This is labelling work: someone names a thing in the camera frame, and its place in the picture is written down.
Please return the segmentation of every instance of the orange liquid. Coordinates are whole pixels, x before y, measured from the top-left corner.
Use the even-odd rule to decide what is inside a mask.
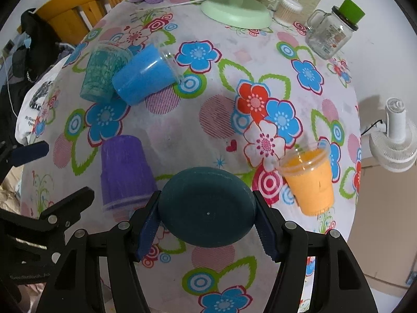
[[[320,161],[309,165],[305,170],[303,161],[311,160],[322,154],[322,149],[306,151],[293,157],[285,167],[297,167],[291,175],[284,175],[288,185],[297,198],[298,205],[305,215],[316,216],[326,212],[334,204],[332,186],[332,168],[326,155]]]

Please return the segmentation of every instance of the wooden chair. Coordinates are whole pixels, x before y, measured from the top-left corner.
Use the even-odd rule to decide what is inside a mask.
[[[123,0],[108,1],[113,8]],[[93,27],[106,15],[101,0],[50,0],[36,14],[52,26],[63,42],[77,45],[89,32],[77,7],[84,11]]]

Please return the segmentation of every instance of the green jar lid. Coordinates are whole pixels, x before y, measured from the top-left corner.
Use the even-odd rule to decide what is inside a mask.
[[[352,0],[343,1],[339,8],[339,12],[341,12],[345,18],[355,25],[365,16],[363,10],[360,9]]]

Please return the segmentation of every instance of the floral tablecloth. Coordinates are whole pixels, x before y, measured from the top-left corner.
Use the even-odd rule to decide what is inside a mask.
[[[189,0],[171,0],[165,6]],[[238,29],[205,16],[198,3],[163,7],[122,2],[101,20],[69,57],[36,120],[31,141],[45,140],[49,154],[24,168],[22,213],[38,217],[48,206],[84,186],[95,200],[71,227],[89,233],[128,219],[103,213],[103,142],[138,137],[158,187],[194,166],[239,176],[285,219],[304,229],[338,229],[348,238],[359,190],[361,148],[357,100],[346,60],[324,61],[305,44],[306,29],[273,23],[263,30]],[[149,39],[176,54],[181,84],[129,107],[80,98],[85,67],[98,41],[113,41],[137,54]],[[278,159],[308,141],[330,145],[335,203],[326,213],[305,216]],[[309,258],[300,311],[309,306],[314,258]],[[256,230],[237,243],[205,249],[186,244],[163,227],[151,252],[136,265],[152,308],[172,313],[262,312],[278,265]],[[108,282],[102,267],[103,281]]]

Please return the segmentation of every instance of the glass jar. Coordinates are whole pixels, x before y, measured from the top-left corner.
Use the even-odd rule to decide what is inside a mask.
[[[352,37],[358,26],[333,6],[331,13],[318,9],[307,20],[306,42],[322,59],[328,60]]]

